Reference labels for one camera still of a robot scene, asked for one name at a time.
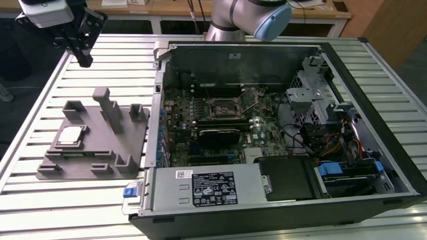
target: blue latch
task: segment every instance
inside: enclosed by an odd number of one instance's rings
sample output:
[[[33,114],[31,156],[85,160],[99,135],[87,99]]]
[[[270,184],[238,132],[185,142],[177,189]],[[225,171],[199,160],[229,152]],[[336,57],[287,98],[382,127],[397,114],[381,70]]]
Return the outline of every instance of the blue latch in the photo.
[[[137,187],[129,187],[123,191],[123,197],[127,198],[137,198],[138,197],[138,189]]]
[[[318,167],[318,169],[320,169],[321,176],[330,175],[330,174],[342,174],[344,173],[341,164],[338,162],[324,163]]]
[[[381,161],[376,161],[376,167],[380,173],[385,172],[385,167]]]

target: white label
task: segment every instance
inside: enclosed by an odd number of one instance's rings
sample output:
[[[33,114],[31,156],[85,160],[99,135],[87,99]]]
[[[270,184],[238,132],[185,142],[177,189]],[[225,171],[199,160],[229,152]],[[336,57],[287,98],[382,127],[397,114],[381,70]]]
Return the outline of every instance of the white label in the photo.
[[[230,53],[230,59],[241,59],[241,53]]]
[[[177,179],[191,179],[194,175],[194,170],[183,170],[183,171],[177,171]]]
[[[129,11],[130,14],[147,14],[149,11]]]

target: floor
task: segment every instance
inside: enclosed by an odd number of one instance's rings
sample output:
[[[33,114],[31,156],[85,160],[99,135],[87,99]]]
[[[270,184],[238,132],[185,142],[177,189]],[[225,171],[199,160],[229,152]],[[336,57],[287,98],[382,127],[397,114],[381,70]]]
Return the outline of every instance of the floor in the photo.
[[[193,34],[193,25],[174,24],[169,26],[169,33]],[[133,21],[111,21],[107,23],[105,33],[123,34],[151,34],[150,22]],[[0,79],[0,83],[10,88],[15,96],[13,102],[0,101],[0,157],[9,149],[9,145],[21,129],[27,114],[37,102],[41,91],[50,79],[51,73],[63,55],[63,50],[55,49],[34,37],[23,29],[15,26],[11,19],[0,19],[0,36],[10,36],[19,46],[25,58],[27,59],[33,73],[29,77],[18,81],[6,81]],[[427,40],[424,41],[414,54],[398,70],[398,74],[412,87],[413,91],[427,104]]]

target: warning label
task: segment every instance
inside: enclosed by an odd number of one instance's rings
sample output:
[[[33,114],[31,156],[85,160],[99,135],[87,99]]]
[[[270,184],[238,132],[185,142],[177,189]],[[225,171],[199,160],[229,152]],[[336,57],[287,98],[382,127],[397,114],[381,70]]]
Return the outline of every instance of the warning label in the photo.
[[[199,207],[238,204],[233,171],[193,175],[193,205]]]

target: metal table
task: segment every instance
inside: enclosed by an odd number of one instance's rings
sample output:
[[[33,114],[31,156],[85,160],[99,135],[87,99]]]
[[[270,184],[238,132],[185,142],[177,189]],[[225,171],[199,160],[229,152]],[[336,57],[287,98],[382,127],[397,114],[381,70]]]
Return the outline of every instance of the metal table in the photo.
[[[38,180],[43,161],[63,121],[67,100],[93,106],[95,87],[110,87],[122,106],[151,106],[155,41],[198,41],[191,35],[99,37],[94,64],[81,68],[65,54],[0,162],[2,239],[147,239],[122,213],[123,189],[131,180]],[[330,42],[424,174],[427,174],[427,108],[370,44],[356,38],[282,37],[277,41]],[[346,91],[338,86],[346,99]],[[358,224],[271,231],[210,239],[424,239],[427,206],[389,211]]]

